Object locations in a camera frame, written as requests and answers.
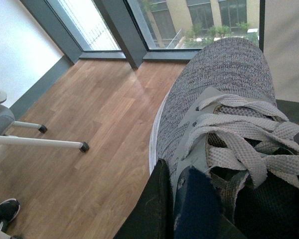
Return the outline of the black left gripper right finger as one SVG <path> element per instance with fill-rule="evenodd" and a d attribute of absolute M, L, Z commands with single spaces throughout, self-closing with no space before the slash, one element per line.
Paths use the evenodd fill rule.
<path fill-rule="evenodd" d="M 224 215 L 221 217 L 221 238 L 222 239 L 246 239 Z"/>

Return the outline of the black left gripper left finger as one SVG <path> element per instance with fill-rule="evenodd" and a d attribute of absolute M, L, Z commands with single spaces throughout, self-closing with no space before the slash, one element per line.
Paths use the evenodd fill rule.
<path fill-rule="evenodd" d="M 166 161 L 159 159 L 116 239 L 172 239 L 173 200 Z"/>

